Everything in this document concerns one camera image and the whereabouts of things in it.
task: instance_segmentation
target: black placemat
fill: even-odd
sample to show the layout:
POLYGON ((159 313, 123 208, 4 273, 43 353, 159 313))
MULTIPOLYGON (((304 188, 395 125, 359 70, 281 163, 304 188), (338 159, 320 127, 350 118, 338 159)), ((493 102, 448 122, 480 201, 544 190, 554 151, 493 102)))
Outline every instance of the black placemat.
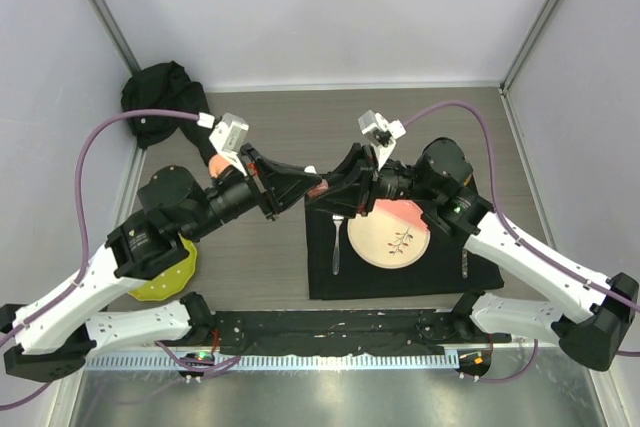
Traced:
POLYGON ((462 277, 462 253, 431 237, 427 251, 402 269, 381 269, 369 264, 351 246, 347 221, 340 228, 340 272, 333 275, 331 261, 335 225, 331 214, 305 206, 309 298, 370 299, 411 295, 463 293, 504 286, 498 267, 468 254, 468 277, 462 277))

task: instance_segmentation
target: fork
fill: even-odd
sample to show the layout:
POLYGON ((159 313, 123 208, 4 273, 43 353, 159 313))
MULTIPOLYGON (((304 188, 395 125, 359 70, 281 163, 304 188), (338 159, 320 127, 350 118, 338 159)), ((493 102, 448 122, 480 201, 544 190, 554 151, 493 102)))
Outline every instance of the fork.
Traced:
POLYGON ((342 215, 333 216, 333 225, 336 226, 336 242, 333 244, 333 275, 338 275, 338 272, 340 272, 340 226, 343 220, 344 217, 342 215))

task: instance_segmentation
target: gray floor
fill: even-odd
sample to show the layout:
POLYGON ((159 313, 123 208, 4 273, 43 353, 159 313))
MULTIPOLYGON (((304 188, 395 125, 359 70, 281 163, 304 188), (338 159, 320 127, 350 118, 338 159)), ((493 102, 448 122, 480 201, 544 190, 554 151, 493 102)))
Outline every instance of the gray floor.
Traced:
MULTIPOLYGON (((447 99, 472 102, 486 118, 497 152, 498 193, 507 215, 532 235, 542 228, 504 109, 495 88, 394 89, 311 92, 211 94, 214 114, 232 112, 251 126, 248 141, 267 157, 330 170, 353 142, 362 142, 358 117, 368 109, 389 120, 404 119, 419 109, 447 99)), ((480 192, 489 196, 487 155, 475 119, 448 109, 414 124, 401 139, 394 158, 412 163, 431 140, 447 136, 463 148, 473 164, 480 192)), ((181 133, 149 149, 142 174, 147 182, 169 164, 187 167, 202 185, 207 169, 181 133)), ((306 245, 302 205, 275 223, 254 210, 216 231, 199 244, 196 275, 187 286, 202 294, 212 309, 340 309, 451 307, 459 295, 433 295, 354 301, 308 300, 306 245)), ((506 286, 498 295, 539 298, 537 292, 503 272, 506 286)), ((112 310, 148 305, 125 296, 112 310)))
MULTIPOLYGON (((530 355, 520 347, 496 349, 490 375, 517 372, 530 355)), ((175 372, 85 373, 71 426, 606 425, 587 369, 559 349, 541 349, 525 377, 499 385, 436 370, 246 372, 202 385, 169 385, 176 377, 175 372), (163 387, 168 388, 153 395, 163 387)))

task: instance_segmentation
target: black fabric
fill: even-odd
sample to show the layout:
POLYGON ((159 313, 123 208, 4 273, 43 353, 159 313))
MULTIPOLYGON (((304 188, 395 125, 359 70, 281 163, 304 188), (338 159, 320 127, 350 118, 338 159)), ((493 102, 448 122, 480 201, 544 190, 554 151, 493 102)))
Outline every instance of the black fabric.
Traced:
MULTIPOLYGON (((202 84, 193 82, 176 62, 148 67, 131 76, 122 90, 122 110, 140 109, 179 110, 191 113, 210 113, 202 84)), ((129 128, 138 146, 146 149, 167 139, 179 128, 196 146, 205 164, 216 151, 209 142, 210 131, 188 120, 169 117, 129 119, 129 128)))
POLYGON ((462 277, 462 252, 431 237, 423 256, 402 269, 381 269, 366 262, 351 247, 347 221, 340 228, 340 272, 333 275, 331 261, 335 225, 331 214, 305 206, 309 298, 369 299, 411 295, 464 293, 504 286, 498 267, 468 254, 468 277, 462 277))

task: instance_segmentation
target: wall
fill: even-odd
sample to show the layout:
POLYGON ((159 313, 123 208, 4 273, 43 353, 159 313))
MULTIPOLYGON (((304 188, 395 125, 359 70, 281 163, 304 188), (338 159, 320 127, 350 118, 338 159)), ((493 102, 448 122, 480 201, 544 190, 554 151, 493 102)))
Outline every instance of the wall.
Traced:
MULTIPOLYGON (((639 25, 638 0, 564 0, 511 92, 560 250, 636 279, 639 25)), ((640 326, 624 347, 640 350, 640 326)), ((637 415, 640 361, 616 364, 637 415)))
MULTIPOLYGON (((0 303, 25 303, 79 267, 75 160, 93 126, 119 110, 128 71, 87 0, 0 0, 0 53, 0 303)), ((113 226, 132 152, 117 126, 89 154, 92 248, 113 226)), ((36 387, 2 374, 0 404, 36 387)), ((0 424, 42 427, 53 393, 0 412, 0 424)))
POLYGON ((205 88, 502 80, 544 0, 107 0, 205 88))

